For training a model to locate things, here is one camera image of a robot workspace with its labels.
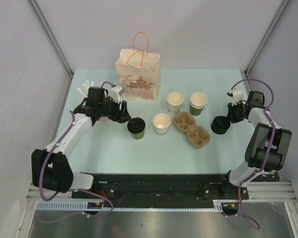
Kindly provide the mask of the black cup lid stack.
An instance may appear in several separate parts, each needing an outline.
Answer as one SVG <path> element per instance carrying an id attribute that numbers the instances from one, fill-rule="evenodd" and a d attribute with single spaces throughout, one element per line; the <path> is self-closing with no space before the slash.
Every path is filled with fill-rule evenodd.
<path id="1" fill-rule="evenodd" d="M 225 134 L 230 128 L 230 123 L 224 122 L 225 116 L 217 116 L 211 123 L 211 130 L 219 135 Z"/>

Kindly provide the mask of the brown pulp cup carrier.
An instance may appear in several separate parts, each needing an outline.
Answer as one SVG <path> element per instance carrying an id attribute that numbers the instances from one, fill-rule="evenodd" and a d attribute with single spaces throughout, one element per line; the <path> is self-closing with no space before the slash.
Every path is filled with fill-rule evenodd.
<path id="1" fill-rule="evenodd" d="M 196 148 L 202 148 L 211 140 L 211 135 L 200 125 L 189 112 L 180 112 L 173 118 L 173 124 L 183 133 Z"/>

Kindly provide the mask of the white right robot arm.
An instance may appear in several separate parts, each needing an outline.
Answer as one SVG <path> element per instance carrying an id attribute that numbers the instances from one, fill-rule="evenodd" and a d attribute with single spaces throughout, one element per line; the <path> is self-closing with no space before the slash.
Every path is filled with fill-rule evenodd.
<path id="1" fill-rule="evenodd" d="M 245 119 L 254 126 L 244 162 L 229 173 L 229 181 L 219 186 L 220 195 L 231 199 L 237 193 L 236 186 L 282 168 L 292 133 L 278 126 L 271 118 L 269 110 L 264 106 L 263 93 L 252 91 L 247 100 L 243 100 L 243 93 L 238 89 L 230 89 L 227 95 L 232 98 L 232 102 L 227 105 L 224 127 L 229 128 L 232 123 Z"/>

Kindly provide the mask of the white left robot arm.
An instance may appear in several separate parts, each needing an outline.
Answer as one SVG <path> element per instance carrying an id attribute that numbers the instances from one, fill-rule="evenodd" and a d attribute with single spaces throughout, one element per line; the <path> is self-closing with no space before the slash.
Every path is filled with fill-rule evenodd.
<path id="1" fill-rule="evenodd" d="M 82 189 L 89 198 L 95 198 L 100 186 L 90 174 L 73 172 L 69 157 L 82 137 L 101 117 L 126 123 L 131 120 L 127 102 L 121 100 L 125 88 L 117 85 L 110 90 L 90 87 L 82 102 L 71 111 L 68 127 L 45 149 L 36 149 L 31 155 L 32 183 L 39 188 L 40 195 L 48 189 L 56 193 Z"/>

